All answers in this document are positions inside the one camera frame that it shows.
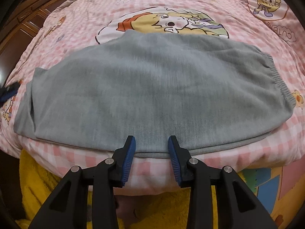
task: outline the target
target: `yellow fuzzy blanket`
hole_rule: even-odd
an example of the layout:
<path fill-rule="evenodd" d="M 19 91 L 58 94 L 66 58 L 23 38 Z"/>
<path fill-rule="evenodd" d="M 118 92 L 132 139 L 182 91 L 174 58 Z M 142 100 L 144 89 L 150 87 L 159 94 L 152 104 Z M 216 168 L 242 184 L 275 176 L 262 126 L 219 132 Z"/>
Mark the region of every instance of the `yellow fuzzy blanket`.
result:
<path fill-rule="evenodd" d="M 22 203 L 26 219 L 16 222 L 22 229 L 27 229 L 46 198 L 60 181 L 60 178 L 42 168 L 25 150 L 22 150 L 19 164 Z M 135 213 L 139 222 L 130 225 L 129 229 L 185 229 L 189 211 L 189 189 L 178 192 L 144 196 Z M 213 196 L 213 229 L 218 228 L 217 203 L 215 188 Z M 88 194 L 88 204 L 92 203 L 92 193 Z M 118 219 L 119 228 L 125 229 L 124 223 Z"/>

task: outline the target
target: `pink checkered bedspread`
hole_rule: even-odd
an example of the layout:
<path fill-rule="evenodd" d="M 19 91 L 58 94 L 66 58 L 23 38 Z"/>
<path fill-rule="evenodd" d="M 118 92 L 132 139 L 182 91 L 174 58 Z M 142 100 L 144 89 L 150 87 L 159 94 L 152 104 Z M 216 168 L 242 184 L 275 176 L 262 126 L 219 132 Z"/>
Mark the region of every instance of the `pink checkered bedspread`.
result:
<path fill-rule="evenodd" d="M 179 24 L 175 17 L 184 17 Z M 153 22 L 158 18 L 158 26 Z M 63 177 L 74 165 L 97 165 L 112 152 L 70 148 L 18 136 L 13 123 L 26 83 L 36 67 L 57 64 L 71 52 L 107 42 L 125 30 L 206 34 L 229 37 L 259 47 L 272 55 L 275 66 L 296 98 L 292 117 L 267 138 L 231 150 L 195 156 L 207 165 L 275 167 L 300 159 L 305 153 L 305 32 L 283 0 L 68 0 L 45 21 L 32 40 L 8 84 L 22 81 L 18 94 L 0 113 L 0 149 L 19 157 L 24 148 L 47 170 Z M 135 157 L 129 181 L 116 194 L 157 194 L 177 189 L 169 159 Z"/>

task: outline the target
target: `cartoon girl illustration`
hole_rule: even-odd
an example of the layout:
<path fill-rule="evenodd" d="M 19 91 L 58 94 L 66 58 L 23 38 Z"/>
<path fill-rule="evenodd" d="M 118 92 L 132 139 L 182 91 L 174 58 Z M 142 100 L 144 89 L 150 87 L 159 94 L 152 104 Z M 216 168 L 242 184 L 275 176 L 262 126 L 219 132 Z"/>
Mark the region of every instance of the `cartoon girl illustration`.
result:
<path fill-rule="evenodd" d="M 267 17 L 272 17 L 274 11 L 276 11 L 280 5 L 281 0 L 257 0 L 258 8 L 253 11 L 254 15 L 257 15 L 260 11 L 264 10 L 264 14 Z"/>
<path fill-rule="evenodd" d="M 2 113 L 2 116 L 6 120 L 7 125 L 9 124 L 11 116 L 12 116 L 13 103 L 15 101 L 15 98 L 16 98 L 16 96 L 13 96 L 10 99 L 8 99 L 2 107 L 2 109 L 4 110 L 4 112 Z"/>
<path fill-rule="evenodd" d="M 228 38 L 224 27 L 207 15 L 170 13 L 142 13 L 118 23 L 117 30 L 133 29 L 142 33 L 169 32 L 183 34 L 207 34 Z"/>
<path fill-rule="evenodd" d="M 288 10 L 283 0 L 248 0 L 248 7 L 255 17 L 262 20 L 281 20 Z"/>
<path fill-rule="evenodd" d="M 96 41 L 101 44 L 113 39 L 114 35 L 121 36 L 128 29 L 141 33 L 205 34 L 229 37 L 223 25 L 200 11 L 153 7 L 112 21 L 99 32 Z"/>

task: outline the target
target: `wooden wardrobe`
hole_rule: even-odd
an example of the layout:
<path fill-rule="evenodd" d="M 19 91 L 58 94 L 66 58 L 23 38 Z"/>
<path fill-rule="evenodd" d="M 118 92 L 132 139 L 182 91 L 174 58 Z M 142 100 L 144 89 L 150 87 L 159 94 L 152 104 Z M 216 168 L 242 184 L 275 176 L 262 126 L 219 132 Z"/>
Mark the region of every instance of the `wooden wardrobe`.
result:
<path fill-rule="evenodd" d="M 15 68 L 22 53 L 48 15 L 66 0 L 23 0 L 0 31 L 0 86 Z"/>

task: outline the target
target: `metal screw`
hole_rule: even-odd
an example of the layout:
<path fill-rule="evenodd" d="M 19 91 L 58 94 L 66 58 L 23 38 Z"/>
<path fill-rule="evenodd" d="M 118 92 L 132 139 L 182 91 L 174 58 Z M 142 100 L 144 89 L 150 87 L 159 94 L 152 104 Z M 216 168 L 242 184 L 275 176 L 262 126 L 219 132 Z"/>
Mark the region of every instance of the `metal screw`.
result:
<path fill-rule="evenodd" d="M 71 168 L 71 171 L 72 172 L 77 172 L 77 171 L 79 171 L 79 166 L 73 166 L 72 168 Z"/>
<path fill-rule="evenodd" d="M 231 166 L 225 166 L 225 167 L 224 167 L 224 171 L 225 171 L 226 173 L 231 173 L 231 172 L 233 171 L 233 169 L 232 169 Z"/>
<path fill-rule="evenodd" d="M 197 159 L 197 158 L 191 158 L 191 159 L 189 160 L 189 162 L 190 162 L 191 164 L 197 164 L 197 163 L 198 163 L 198 159 Z"/>
<path fill-rule="evenodd" d="M 105 160 L 105 163 L 106 163 L 106 164 L 113 164 L 113 163 L 114 163 L 114 159 L 113 159 L 113 158 L 107 158 L 107 159 Z"/>

